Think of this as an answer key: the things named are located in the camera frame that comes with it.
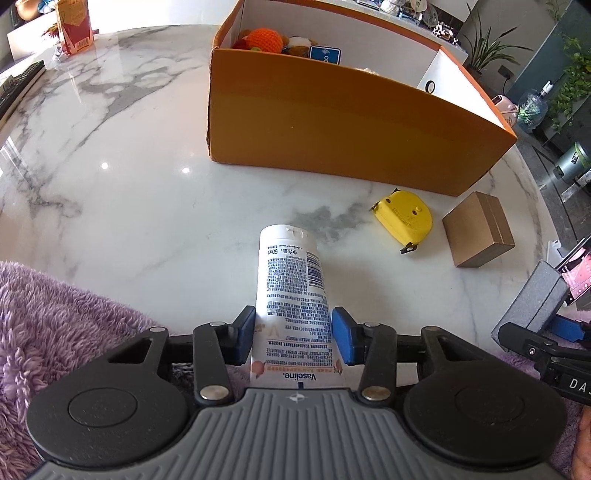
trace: marble table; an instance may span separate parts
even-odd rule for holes
[[[441,219],[465,195],[418,192],[433,230],[401,255],[369,211],[393,185],[209,159],[215,32],[185,25],[100,35],[47,71],[1,132],[0,258],[186,333],[231,322],[255,303],[259,233],[290,223],[315,234],[332,306],[399,333],[439,325],[493,349],[492,328],[557,238],[518,150],[474,187],[500,198],[513,250],[478,269],[455,268]]]

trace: open box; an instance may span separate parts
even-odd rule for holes
[[[515,143],[511,127],[444,47],[332,1],[237,4],[214,39],[211,158],[466,191]],[[231,48],[260,27],[340,48],[340,65]]]

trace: purple fluffy blanket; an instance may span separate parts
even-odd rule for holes
[[[0,480],[24,479],[41,462],[25,425],[35,393],[151,325],[129,307],[0,262]],[[173,373],[180,388],[192,383],[190,368]],[[230,380],[241,396],[248,376],[234,368]],[[579,414],[580,407],[569,406],[569,425],[553,457],[564,473]]]

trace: blue label sign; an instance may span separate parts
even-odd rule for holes
[[[340,48],[312,45],[308,57],[313,60],[327,61],[338,65],[340,63]]]

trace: black round disc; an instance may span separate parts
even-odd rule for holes
[[[39,392],[27,427],[45,460],[113,468],[163,450],[188,417],[183,395],[156,373],[91,362]]]
[[[112,427],[128,420],[137,410],[135,397],[117,388],[92,388],[75,396],[70,417],[87,427]]]
[[[408,393],[404,417],[429,449],[484,468],[546,460],[566,424],[554,390],[496,361],[456,362],[433,373]]]

